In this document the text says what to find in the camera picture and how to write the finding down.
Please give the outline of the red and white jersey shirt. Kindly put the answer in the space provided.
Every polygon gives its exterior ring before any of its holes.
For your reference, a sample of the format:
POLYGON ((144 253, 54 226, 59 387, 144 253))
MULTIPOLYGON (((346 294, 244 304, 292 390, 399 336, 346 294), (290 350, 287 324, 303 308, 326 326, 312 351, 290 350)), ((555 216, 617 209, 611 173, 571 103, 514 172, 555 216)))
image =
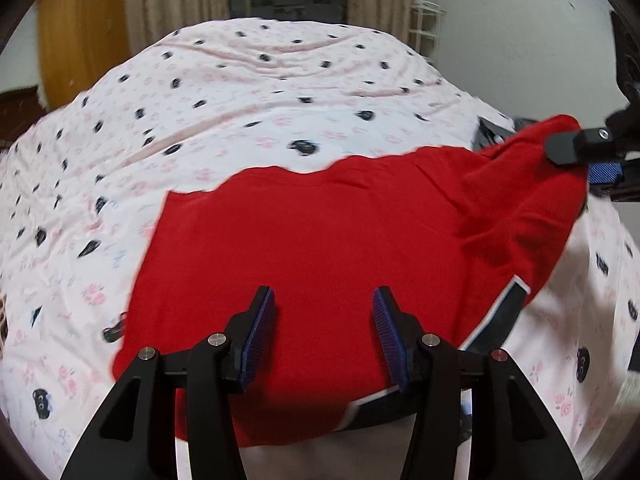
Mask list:
POLYGON ((169 193, 113 374, 145 347, 192 348, 268 286, 273 326, 232 413, 240 445, 282 445, 328 434, 392 383, 373 322, 379 287, 453 346, 499 347, 584 206, 585 169, 544 152, 549 136, 577 129, 559 115, 478 153, 253 168, 210 192, 169 193))

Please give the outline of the grey purple jacket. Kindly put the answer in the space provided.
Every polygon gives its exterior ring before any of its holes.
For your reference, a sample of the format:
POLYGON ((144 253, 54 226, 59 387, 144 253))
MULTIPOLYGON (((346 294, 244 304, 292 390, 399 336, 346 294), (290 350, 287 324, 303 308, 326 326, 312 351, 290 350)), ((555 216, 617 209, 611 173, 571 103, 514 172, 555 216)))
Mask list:
POLYGON ((535 119, 517 117, 513 121, 513 128, 509 130, 490 122, 486 118, 480 118, 475 131, 472 149, 474 152, 480 152, 485 148, 503 144, 512 136, 533 124, 536 124, 535 119))

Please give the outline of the pink cat-print bed quilt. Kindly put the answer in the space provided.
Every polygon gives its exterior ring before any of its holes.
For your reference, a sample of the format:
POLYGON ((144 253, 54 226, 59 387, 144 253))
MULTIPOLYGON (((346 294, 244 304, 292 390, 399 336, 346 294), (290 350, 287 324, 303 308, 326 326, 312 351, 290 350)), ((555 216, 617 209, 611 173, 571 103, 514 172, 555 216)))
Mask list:
MULTIPOLYGON (((512 127, 393 36, 246 18, 172 32, 40 119, 1 157, 1 408, 32 461, 58 478, 111 387, 168 192, 467 147, 484 118, 512 127)), ((588 479, 638 416, 638 335, 638 246, 590 197, 506 343, 588 479)))

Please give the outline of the dark wooden headboard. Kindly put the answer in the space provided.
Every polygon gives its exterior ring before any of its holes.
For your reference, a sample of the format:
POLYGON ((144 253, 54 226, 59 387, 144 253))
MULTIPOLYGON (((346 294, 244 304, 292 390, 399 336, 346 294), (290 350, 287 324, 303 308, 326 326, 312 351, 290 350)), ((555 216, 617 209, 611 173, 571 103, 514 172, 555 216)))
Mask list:
POLYGON ((38 87, 0 93, 0 146, 7 150, 30 126, 47 114, 38 96, 38 87))

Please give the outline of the orange wooden wardrobe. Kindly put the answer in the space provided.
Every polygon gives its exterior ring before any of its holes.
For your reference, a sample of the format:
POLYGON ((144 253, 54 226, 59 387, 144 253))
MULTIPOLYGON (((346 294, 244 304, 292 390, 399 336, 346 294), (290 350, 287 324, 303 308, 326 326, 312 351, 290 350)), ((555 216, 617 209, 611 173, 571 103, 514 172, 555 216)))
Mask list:
POLYGON ((51 110, 130 58, 125 0, 38 0, 43 92, 51 110))

